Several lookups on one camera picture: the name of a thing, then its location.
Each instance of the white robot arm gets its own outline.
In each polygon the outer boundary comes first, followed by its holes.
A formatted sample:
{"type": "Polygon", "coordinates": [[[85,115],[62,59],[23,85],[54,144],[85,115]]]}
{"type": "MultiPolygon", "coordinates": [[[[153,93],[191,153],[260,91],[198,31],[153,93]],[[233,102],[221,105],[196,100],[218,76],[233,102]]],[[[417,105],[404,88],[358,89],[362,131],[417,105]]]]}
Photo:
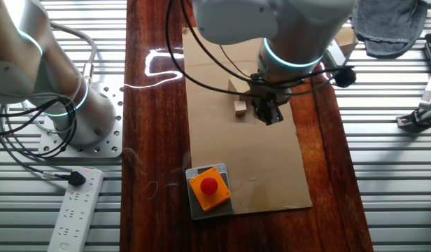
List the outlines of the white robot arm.
{"type": "MultiPolygon", "coordinates": [[[[28,100],[40,106],[53,92],[73,97],[77,130],[71,144],[86,146],[102,140],[115,122],[115,109],[59,46],[48,13],[38,0],[0,0],[0,103],[28,100]]],[[[61,106],[45,111],[57,130],[70,127],[61,106]]]]}
{"type": "MultiPolygon", "coordinates": [[[[261,77],[275,83],[311,72],[323,56],[329,68],[342,64],[344,56],[332,40],[354,4],[355,0],[194,0],[193,8],[198,30],[212,43],[264,38],[257,65],[261,77]]],[[[289,100],[290,89],[253,83],[250,88],[252,94],[275,95],[277,105],[289,100]]],[[[253,106],[260,102],[253,100],[253,106]]],[[[257,116],[267,124],[282,120],[277,107],[270,114],[257,116]]]]}

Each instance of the orange button housing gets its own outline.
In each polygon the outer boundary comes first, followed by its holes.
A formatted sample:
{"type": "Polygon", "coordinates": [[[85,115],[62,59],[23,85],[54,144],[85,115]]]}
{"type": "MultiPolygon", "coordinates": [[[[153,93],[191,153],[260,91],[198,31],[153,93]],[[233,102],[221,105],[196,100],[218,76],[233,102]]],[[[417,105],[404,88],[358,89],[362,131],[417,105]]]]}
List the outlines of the orange button housing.
{"type": "Polygon", "coordinates": [[[215,167],[191,178],[188,183],[205,212],[231,198],[231,192],[215,167]]]}

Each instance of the towel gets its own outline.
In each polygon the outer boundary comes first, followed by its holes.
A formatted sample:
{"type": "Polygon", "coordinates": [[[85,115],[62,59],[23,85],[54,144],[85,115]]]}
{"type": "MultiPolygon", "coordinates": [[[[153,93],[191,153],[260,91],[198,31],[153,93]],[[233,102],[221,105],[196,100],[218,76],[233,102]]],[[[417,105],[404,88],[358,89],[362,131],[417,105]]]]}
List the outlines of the towel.
{"type": "Polygon", "coordinates": [[[426,17],[427,3],[421,0],[358,0],[353,28],[368,56],[395,59],[414,45],[426,17]]]}

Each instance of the power strip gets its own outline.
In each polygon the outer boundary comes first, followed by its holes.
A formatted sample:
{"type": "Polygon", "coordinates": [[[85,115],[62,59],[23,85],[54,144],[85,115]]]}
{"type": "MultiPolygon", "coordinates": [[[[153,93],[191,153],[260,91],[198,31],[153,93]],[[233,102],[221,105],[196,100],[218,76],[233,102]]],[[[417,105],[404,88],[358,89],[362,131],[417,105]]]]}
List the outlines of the power strip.
{"type": "Polygon", "coordinates": [[[74,171],[87,180],[80,186],[68,184],[48,252],[81,252],[85,246],[104,173],[80,167],[74,171]]]}

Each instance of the wooden surface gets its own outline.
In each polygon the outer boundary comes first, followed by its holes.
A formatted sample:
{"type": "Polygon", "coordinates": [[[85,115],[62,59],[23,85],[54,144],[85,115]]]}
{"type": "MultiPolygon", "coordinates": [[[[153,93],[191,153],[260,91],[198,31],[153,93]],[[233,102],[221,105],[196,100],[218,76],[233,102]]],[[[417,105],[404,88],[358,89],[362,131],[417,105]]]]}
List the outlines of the wooden surface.
{"type": "MultiPolygon", "coordinates": [[[[120,251],[372,251],[330,87],[290,101],[312,208],[191,219],[183,172],[191,167],[185,81],[170,80],[176,75],[169,57],[146,60],[167,52],[167,4],[127,3],[125,83],[136,88],[125,88],[120,251]]],[[[175,48],[182,46],[183,27],[176,1],[171,16],[175,48]]]]}

